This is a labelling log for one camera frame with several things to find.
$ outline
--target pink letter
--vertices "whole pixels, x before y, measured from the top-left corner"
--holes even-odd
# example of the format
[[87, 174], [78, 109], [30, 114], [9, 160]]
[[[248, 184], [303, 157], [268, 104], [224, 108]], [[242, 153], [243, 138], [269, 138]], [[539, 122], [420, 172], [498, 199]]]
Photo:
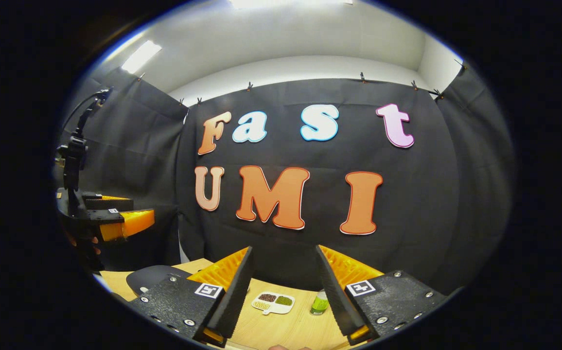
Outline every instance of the pink letter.
[[415, 142], [412, 135], [404, 133], [402, 122], [409, 122], [408, 114], [399, 111], [395, 104], [388, 104], [376, 110], [376, 114], [383, 117], [385, 132], [389, 142], [399, 148], [409, 148]]

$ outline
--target black fabric backdrop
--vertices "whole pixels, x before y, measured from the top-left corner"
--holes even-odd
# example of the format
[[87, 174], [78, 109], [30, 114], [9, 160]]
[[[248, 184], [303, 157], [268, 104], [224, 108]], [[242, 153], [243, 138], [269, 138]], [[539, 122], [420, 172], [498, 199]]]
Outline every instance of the black fabric backdrop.
[[[468, 86], [463, 89], [479, 93], [481, 82], [469, 77], [465, 74], [457, 79], [465, 79]], [[461, 97], [463, 106], [475, 97], [468, 94]], [[333, 139], [319, 142], [301, 137], [301, 111], [313, 104], [333, 104], [339, 110], [339, 129]], [[383, 118], [375, 113], [387, 104], [397, 104], [400, 111], [408, 113], [410, 122], [404, 122], [404, 130], [415, 138], [412, 147], [401, 149], [388, 141]], [[484, 100], [483, 104], [487, 106], [479, 107], [487, 109], [476, 113], [490, 122], [455, 123], [452, 120], [469, 117], [461, 108], [449, 110], [443, 105], [449, 113], [444, 117], [427, 91], [392, 83], [316, 79], [255, 87], [192, 106], [179, 146], [177, 170], [182, 248], [190, 259], [217, 261], [251, 245], [256, 278], [319, 290], [314, 246], [322, 244], [384, 272], [405, 270], [449, 293], [468, 283], [488, 257], [502, 234], [510, 207], [510, 164], [495, 151], [505, 148], [509, 157], [510, 144], [493, 142], [509, 137], [505, 128], [493, 127], [502, 122], [492, 122], [501, 118], [493, 113], [492, 101]], [[232, 119], [225, 124], [221, 139], [215, 141], [216, 149], [197, 155], [203, 122], [225, 111], [232, 113]], [[237, 120], [251, 111], [267, 114], [267, 136], [257, 143], [233, 142]], [[455, 124], [452, 133], [450, 124]], [[479, 140], [481, 147], [468, 140]], [[476, 149], [464, 153], [469, 147]], [[488, 173], [478, 170], [483, 164], [494, 166]], [[303, 230], [279, 228], [259, 218], [254, 222], [237, 219], [243, 187], [238, 172], [245, 165], [261, 166], [269, 186], [287, 167], [310, 171], [303, 190]], [[195, 166], [225, 168], [221, 201], [214, 212], [196, 203]], [[352, 171], [379, 173], [384, 179], [376, 192], [373, 221], [377, 230], [371, 235], [339, 232], [350, 203], [345, 175]], [[210, 188], [208, 174], [207, 197]], [[474, 203], [475, 197], [481, 201]], [[492, 224], [477, 231], [476, 224], [486, 220]]]
[[[100, 259], [112, 271], [177, 264], [175, 162], [188, 109], [144, 79], [137, 81], [134, 75], [115, 69], [82, 81], [65, 108], [66, 115], [83, 99], [108, 87], [114, 91], [83, 130], [88, 153], [79, 187], [134, 199], [134, 209], [155, 210], [155, 224], [129, 237], [127, 243], [101, 246]], [[67, 124], [60, 144], [67, 142], [87, 104]], [[63, 169], [55, 168], [54, 177], [61, 187]]]

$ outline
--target orange letter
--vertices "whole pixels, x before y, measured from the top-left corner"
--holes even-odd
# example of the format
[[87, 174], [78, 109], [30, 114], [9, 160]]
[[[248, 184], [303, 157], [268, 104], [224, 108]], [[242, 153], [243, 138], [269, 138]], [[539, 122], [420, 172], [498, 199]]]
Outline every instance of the orange letter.
[[350, 208], [348, 218], [339, 226], [339, 230], [347, 235], [369, 235], [376, 231], [372, 222], [376, 188], [383, 183], [383, 177], [376, 173], [357, 171], [346, 175], [350, 184]]
[[221, 176], [225, 173], [225, 169], [220, 166], [214, 166], [210, 169], [212, 174], [212, 197], [205, 197], [205, 175], [208, 169], [205, 166], [197, 166], [194, 169], [196, 180], [194, 182], [194, 195], [196, 195], [199, 206], [208, 211], [214, 211], [221, 202]]
[[287, 168], [283, 170], [272, 190], [268, 186], [263, 171], [259, 166], [243, 166], [240, 169], [243, 177], [243, 197], [240, 209], [236, 212], [238, 219], [254, 221], [253, 202], [262, 222], [267, 222], [272, 211], [279, 204], [277, 215], [272, 223], [280, 228], [302, 230], [305, 222], [300, 217], [303, 202], [303, 186], [309, 179], [309, 172], [303, 168]]
[[221, 115], [217, 115], [214, 118], [210, 118], [203, 123], [203, 141], [201, 142], [201, 147], [197, 154], [205, 155], [216, 149], [216, 144], [214, 144], [214, 139], [220, 140], [223, 135], [223, 125], [221, 122], [228, 123], [231, 120], [231, 113], [225, 112]]

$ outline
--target ceiling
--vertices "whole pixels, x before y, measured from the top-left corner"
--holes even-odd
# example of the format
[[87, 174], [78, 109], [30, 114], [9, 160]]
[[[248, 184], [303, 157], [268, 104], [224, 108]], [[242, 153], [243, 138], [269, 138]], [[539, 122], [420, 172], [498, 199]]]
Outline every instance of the ceiling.
[[425, 33], [367, 2], [236, 9], [228, 0], [192, 2], [166, 14], [121, 45], [101, 65], [114, 69], [143, 42], [162, 46], [136, 74], [168, 93], [231, 67], [271, 58], [337, 55], [412, 70], [423, 57]]

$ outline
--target white wall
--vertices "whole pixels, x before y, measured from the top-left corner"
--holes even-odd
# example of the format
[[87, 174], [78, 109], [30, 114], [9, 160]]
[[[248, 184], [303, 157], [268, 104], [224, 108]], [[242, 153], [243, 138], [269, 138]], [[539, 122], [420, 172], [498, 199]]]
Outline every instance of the white wall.
[[428, 34], [424, 45], [418, 72], [430, 89], [443, 92], [460, 71], [460, 64], [454, 60], [463, 63], [463, 59]]
[[203, 98], [203, 101], [209, 100], [246, 89], [248, 82], [258, 87], [292, 80], [360, 79], [361, 72], [366, 80], [381, 80], [406, 86], [411, 86], [411, 82], [415, 80], [419, 88], [432, 89], [418, 72], [393, 64], [354, 57], [296, 56], [263, 60], [222, 70], [185, 84], [169, 95], [177, 100], [183, 98], [185, 106], [192, 106], [197, 103], [197, 97]]

